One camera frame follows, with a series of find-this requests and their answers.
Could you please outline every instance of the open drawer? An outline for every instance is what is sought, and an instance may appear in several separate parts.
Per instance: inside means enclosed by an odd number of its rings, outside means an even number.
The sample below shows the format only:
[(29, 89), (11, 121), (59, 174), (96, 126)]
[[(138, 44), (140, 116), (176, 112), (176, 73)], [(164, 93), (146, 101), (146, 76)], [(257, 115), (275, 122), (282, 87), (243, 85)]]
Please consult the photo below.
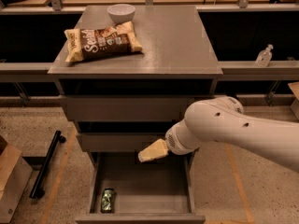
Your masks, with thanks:
[[(116, 191), (114, 213), (101, 213), (101, 195)], [(196, 223), (187, 157), (170, 155), (140, 163), (136, 153), (98, 153), (91, 183), (89, 213), (77, 223)]]

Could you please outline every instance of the drawer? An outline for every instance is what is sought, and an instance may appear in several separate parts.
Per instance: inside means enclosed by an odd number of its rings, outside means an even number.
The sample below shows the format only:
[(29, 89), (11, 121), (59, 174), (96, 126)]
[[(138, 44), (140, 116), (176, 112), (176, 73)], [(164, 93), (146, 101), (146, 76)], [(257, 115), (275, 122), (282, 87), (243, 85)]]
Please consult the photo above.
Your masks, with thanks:
[(78, 142), (84, 152), (134, 152), (141, 151), (164, 134), (139, 134), (139, 135), (103, 135), (97, 133), (79, 133)]
[(180, 120), (193, 98), (79, 98), (60, 96), (68, 120), (163, 121)]
[[(102, 191), (116, 191), (114, 213), (102, 214)], [(135, 153), (98, 153), (88, 213), (77, 223), (204, 223), (197, 216), (186, 156), (140, 163)]]

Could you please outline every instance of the cabinet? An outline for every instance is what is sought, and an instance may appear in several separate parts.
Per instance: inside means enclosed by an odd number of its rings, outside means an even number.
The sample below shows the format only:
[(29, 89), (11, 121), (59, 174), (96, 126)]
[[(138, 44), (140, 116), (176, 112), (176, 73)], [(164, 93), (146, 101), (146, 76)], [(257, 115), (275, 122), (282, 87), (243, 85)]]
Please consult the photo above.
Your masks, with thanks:
[[(208, 97), (221, 74), (194, 6), (136, 6), (143, 52), (50, 68), (67, 118), (94, 166), (89, 212), (78, 223), (204, 223), (195, 214), (192, 157), (139, 163), (138, 151), (163, 138), (197, 97)], [(87, 7), (78, 28), (113, 25), (107, 7)], [(104, 188), (117, 192), (114, 214), (101, 214)]]

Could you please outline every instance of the green can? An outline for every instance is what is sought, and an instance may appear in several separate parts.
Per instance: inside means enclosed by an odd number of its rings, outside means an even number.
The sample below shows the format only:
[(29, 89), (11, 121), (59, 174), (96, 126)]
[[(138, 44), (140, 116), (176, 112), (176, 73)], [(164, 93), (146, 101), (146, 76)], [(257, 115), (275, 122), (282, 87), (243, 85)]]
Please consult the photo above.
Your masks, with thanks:
[(115, 190), (104, 189), (101, 198), (101, 213), (113, 213), (114, 212), (114, 201), (115, 201)]

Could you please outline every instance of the gray countertop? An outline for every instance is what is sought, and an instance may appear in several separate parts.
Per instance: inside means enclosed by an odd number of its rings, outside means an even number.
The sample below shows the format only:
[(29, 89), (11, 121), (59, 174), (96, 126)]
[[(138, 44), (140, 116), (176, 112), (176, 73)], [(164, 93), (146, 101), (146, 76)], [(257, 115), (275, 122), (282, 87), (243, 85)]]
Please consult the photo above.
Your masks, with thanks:
[[(195, 6), (135, 6), (133, 24), (142, 53), (66, 63), (65, 44), (49, 74), (113, 77), (214, 77), (222, 74)], [(89, 6), (76, 28), (114, 25), (107, 6)]]

